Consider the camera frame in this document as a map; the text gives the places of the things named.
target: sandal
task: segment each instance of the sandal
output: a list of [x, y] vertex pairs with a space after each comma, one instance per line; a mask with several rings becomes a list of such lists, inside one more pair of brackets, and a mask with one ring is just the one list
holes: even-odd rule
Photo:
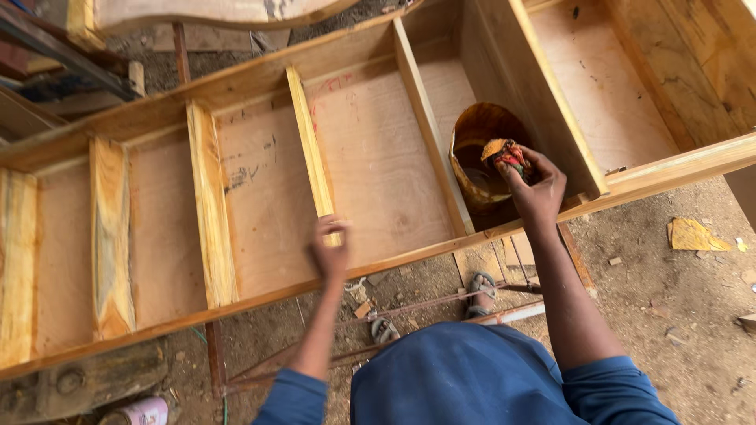
[[[380, 327], [384, 323], [388, 323], [389, 325], [383, 330], [383, 332], [381, 332]], [[399, 338], [399, 332], [396, 330], [394, 324], [387, 318], [377, 318], [373, 321], [373, 324], [370, 326], [370, 335], [373, 336], [373, 342], [376, 344], [383, 344], [390, 340], [391, 337], [395, 337], [395, 340]]]
[[[478, 282], [476, 278], [478, 276], [484, 277], [486, 280], [488, 280], [488, 284], [482, 284], [482, 282]], [[472, 275], [472, 279], [470, 279], [470, 282], [467, 284], [467, 293], [473, 293], [478, 292], [480, 290], [484, 290], [484, 294], [491, 297], [491, 299], [496, 300], [496, 288], [493, 287], [494, 285], [494, 279], [486, 273], [485, 271], [476, 271], [474, 275]], [[491, 314], [491, 310], [484, 309], [481, 306], [474, 306], [473, 305], [474, 297], [469, 298], [469, 306], [467, 307], [467, 313], [466, 318], [474, 318], [479, 316], [486, 316]]]

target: wooden divider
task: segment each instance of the wooden divider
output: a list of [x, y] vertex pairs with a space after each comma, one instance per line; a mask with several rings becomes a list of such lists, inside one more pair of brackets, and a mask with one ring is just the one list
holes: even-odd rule
[[36, 318], [37, 179], [0, 169], [0, 368], [29, 361]]
[[461, 237], [473, 234], [475, 233], [473, 221], [470, 219], [469, 212], [467, 212], [460, 186], [454, 177], [454, 171], [451, 169], [451, 162], [448, 159], [448, 143], [441, 139], [438, 122], [435, 120], [430, 107], [430, 100], [423, 80], [420, 78], [420, 71], [417, 69], [417, 62], [412, 53], [410, 41], [404, 31], [404, 24], [398, 17], [394, 18], [394, 42], [399, 73], [404, 80], [404, 87], [407, 89], [412, 110], [415, 112], [417, 125], [420, 126], [420, 133], [426, 142], [438, 186], [444, 194], [449, 218], [454, 227], [454, 236]]
[[[294, 103], [296, 124], [299, 127], [299, 138], [302, 139], [302, 149], [305, 153], [307, 176], [310, 178], [312, 197], [315, 201], [315, 212], [318, 214], [318, 217], [327, 216], [334, 212], [333, 201], [330, 196], [318, 140], [315, 137], [315, 130], [312, 126], [312, 117], [307, 107], [307, 98], [305, 98], [302, 80], [299, 78], [299, 73], [292, 66], [286, 68], [286, 74], [289, 79], [289, 90], [291, 91], [291, 98]], [[341, 239], [338, 234], [329, 234], [325, 237], [325, 244], [329, 247], [335, 247], [341, 244]]]
[[239, 300], [215, 122], [196, 101], [187, 103], [194, 198], [200, 225], [207, 308]]
[[94, 137], [91, 179], [94, 338], [108, 340], [136, 330], [129, 270], [129, 156], [124, 147]]

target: pink container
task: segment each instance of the pink container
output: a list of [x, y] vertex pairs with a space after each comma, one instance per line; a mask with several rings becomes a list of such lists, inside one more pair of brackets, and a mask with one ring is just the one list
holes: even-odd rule
[[150, 397], [112, 411], [99, 425], [166, 425], [168, 405], [160, 397]]

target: blue sleeve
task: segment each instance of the blue sleeve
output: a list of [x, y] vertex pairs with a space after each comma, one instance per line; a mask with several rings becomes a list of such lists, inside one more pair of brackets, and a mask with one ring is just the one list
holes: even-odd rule
[[649, 377], [626, 355], [579, 366], [562, 378], [565, 400], [591, 425], [680, 423], [659, 401]]
[[326, 389], [321, 380], [281, 369], [253, 425], [319, 425], [325, 416]]

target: colorful rag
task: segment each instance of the colorful rag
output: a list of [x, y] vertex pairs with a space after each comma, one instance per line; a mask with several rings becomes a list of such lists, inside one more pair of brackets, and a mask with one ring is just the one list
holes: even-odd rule
[[497, 156], [494, 157], [494, 165], [501, 162], [504, 162], [508, 166], [516, 169], [520, 174], [520, 177], [522, 177], [522, 180], [527, 185], [531, 184], [534, 174], [533, 167], [531, 166], [530, 161], [522, 157], [522, 149], [517, 144], [517, 142], [515, 142], [511, 138], [508, 138], [506, 141], [504, 141], [503, 147], [501, 148]]

